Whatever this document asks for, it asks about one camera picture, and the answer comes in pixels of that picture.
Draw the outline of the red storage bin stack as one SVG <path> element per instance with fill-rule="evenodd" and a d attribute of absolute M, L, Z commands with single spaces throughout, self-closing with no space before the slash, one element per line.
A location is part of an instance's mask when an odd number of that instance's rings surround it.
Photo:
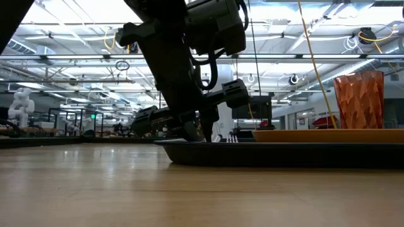
<path fill-rule="evenodd" d="M 338 119 L 335 115 L 328 117 L 321 117 L 312 123 L 315 129 L 334 129 L 334 126 L 338 127 Z"/>

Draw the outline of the orange plate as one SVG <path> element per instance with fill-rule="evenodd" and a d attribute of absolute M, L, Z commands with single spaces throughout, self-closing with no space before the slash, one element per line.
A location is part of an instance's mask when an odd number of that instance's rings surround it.
<path fill-rule="evenodd" d="M 404 143 L 404 129 L 308 129 L 252 132 L 259 143 Z"/>

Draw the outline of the black plastic tray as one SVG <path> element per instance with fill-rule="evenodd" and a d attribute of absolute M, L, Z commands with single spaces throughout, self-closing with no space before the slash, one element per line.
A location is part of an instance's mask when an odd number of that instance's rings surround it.
<path fill-rule="evenodd" d="M 180 165 L 404 170 L 404 144 L 155 141 Z"/>

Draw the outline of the red faceted plastic cup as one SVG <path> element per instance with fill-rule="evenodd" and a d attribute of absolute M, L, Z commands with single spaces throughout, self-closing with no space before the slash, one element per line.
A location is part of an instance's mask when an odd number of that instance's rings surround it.
<path fill-rule="evenodd" d="M 382 129 L 384 73 L 361 71 L 333 80 L 343 129 Z"/>

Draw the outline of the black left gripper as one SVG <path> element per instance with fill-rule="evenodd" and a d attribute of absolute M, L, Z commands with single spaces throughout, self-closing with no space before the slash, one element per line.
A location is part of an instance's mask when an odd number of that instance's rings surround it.
<path fill-rule="evenodd" d="M 141 25 L 126 23 L 117 33 L 120 45 L 137 42 L 162 93 L 167 107 L 152 106 L 136 114 L 131 128 L 138 136 L 166 123 L 186 141 L 211 142 L 213 124 L 219 120 L 217 106 L 236 108 L 249 102 L 244 82 L 227 82 L 214 91 L 218 79 L 216 59 L 223 49 L 198 55 L 185 41 L 186 24 L 181 20 L 158 20 Z M 199 120 L 203 133 L 198 129 Z"/>

